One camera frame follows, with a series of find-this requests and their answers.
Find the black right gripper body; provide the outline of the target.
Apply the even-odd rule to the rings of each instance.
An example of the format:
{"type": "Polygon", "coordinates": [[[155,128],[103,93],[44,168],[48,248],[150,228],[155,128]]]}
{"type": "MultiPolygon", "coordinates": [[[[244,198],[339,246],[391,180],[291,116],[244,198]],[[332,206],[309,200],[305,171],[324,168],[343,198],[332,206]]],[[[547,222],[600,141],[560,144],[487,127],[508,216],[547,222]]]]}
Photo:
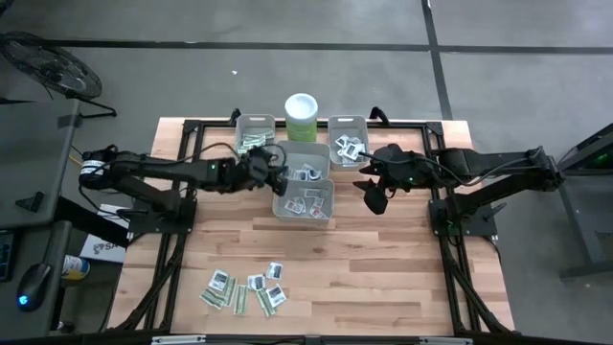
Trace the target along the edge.
{"type": "Polygon", "coordinates": [[[409,192],[412,189],[423,189],[425,172],[421,159],[423,155],[402,150],[397,144],[389,144],[375,151],[375,167],[379,175],[377,187],[382,190],[396,189],[409,192]]]}

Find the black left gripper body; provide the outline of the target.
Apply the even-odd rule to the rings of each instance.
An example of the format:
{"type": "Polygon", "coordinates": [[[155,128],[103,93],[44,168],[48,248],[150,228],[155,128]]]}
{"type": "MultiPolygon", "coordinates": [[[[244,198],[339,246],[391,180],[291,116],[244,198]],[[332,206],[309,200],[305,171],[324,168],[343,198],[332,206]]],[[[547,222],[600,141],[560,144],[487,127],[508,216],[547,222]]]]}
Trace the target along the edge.
{"type": "Polygon", "coordinates": [[[269,186],[274,193],[279,191],[279,155],[270,149],[254,147],[240,156],[233,172],[233,191],[252,191],[269,186]]]}

